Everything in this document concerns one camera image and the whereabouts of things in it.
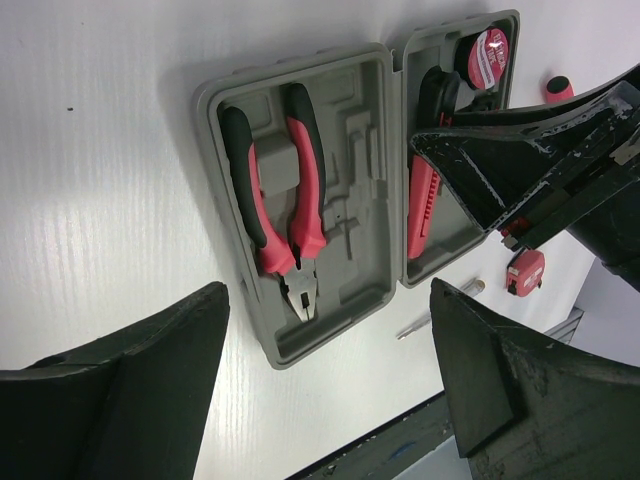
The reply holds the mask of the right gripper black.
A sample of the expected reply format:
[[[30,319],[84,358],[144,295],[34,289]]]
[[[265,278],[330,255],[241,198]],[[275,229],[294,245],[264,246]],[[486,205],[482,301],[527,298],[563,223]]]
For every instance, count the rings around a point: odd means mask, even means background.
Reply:
[[[568,231],[639,286],[639,69],[553,106],[414,134],[474,226],[512,250]]]

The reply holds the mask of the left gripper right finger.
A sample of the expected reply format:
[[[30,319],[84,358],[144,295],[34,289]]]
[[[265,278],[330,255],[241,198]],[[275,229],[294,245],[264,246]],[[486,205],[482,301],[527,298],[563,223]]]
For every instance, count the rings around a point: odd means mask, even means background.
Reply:
[[[638,478],[638,368],[462,295],[432,332],[458,452],[473,478]]]

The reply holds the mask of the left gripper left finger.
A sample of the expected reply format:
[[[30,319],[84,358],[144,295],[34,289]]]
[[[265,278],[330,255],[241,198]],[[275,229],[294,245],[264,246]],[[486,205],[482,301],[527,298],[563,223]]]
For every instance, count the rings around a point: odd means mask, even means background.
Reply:
[[[210,283],[77,348],[1,374],[5,479],[189,479],[230,314]]]

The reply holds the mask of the red utility knife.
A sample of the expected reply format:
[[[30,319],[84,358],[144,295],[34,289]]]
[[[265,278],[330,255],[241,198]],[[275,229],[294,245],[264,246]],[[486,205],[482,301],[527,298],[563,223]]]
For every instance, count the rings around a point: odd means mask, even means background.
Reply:
[[[416,129],[450,126],[461,78],[434,66],[424,75],[416,110]],[[420,155],[414,154],[410,169],[407,257],[422,255],[429,236],[440,176]]]

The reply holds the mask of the grey plastic tool case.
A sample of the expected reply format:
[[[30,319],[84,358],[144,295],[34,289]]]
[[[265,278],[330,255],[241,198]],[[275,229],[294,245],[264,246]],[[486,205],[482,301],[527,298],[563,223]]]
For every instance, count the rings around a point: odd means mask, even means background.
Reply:
[[[485,234],[439,175],[425,249],[416,259],[407,257],[415,154],[410,139],[419,131],[422,79],[434,66],[457,72],[454,56],[460,40],[491,27],[508,38],[506,70],[489,90],[474,90],[460,76],[455,126],[465,113],[508,106],[520,27],[517,11],[418,29],[392,48],[363,43],[322,50],[211,80],[196,90],[195,128],[213,197],[233,244],[255,335],[272,367],[290,367],[381,309],[398,285],[420,284],[484,241]],[[316,260],[316,314],[307,322],[299,320],[283,296],[279,277],[260,266],[242,222],[220,127],[222,112],[236,106],[247,116],[255,141],[286,135],[281,88],[291,83],[308,90],[326,168],[322,220],[327,245]]]

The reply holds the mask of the red black pliers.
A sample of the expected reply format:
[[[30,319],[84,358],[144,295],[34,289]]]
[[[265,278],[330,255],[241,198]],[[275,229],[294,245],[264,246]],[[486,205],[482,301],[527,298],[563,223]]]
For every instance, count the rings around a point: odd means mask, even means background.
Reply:
[[[281,101],[286,135],[255,141],[236,106],[222,112],[220,127],[242,222],[260,266],[279,277],[283,296],[307,322],[316,314],[316,260],[327,245],[325,159],[307,88],[285,85]]]

